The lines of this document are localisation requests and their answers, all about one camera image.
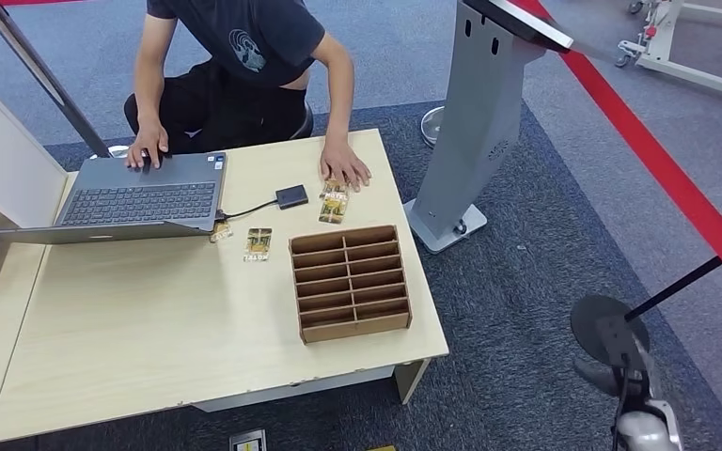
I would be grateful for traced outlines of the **person's right hand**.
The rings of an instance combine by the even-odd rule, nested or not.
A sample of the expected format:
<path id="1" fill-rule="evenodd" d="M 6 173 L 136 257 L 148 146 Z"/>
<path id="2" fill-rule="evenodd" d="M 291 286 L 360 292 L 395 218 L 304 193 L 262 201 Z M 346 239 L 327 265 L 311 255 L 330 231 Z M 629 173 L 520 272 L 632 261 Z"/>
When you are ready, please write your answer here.
<path id="1" fill-rule="evenodd" d="M 131 169 L 159 169 L 167 152 L 168 135 L 161 122 L 158 119 L 143 120 L 129 146 L 125 164 Z"/>

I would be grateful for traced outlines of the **person's left hand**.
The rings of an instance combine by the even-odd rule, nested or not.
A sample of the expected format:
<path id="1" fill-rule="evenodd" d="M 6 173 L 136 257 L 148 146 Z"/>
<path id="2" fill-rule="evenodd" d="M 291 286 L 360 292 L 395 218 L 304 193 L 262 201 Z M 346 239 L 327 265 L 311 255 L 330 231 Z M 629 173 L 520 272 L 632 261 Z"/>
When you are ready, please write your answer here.
<path id="1" fill-rule="evenodd" d="M 357 157 L 346 136 L 325 137 L 320 174 L 323 180 L 349 185 L 356 192 L 362 186 L 368 186 L 371 179 L 369 168 Z"/>

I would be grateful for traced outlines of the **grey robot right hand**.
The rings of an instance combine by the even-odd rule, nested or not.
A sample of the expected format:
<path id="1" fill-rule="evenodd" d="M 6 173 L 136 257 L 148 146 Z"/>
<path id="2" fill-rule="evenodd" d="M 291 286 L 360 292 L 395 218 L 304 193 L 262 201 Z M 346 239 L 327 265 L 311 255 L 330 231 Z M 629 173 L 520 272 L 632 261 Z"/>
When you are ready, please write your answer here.
<path id="1" fill-rule="evenodd" d="M 616 316 L 598 319 L 596 330 L 609 367 L 597 387 L 613 397 L 623 397 L 627 405 L 644 405 L 651 398 L 650 371 L 632 330 Z"/>

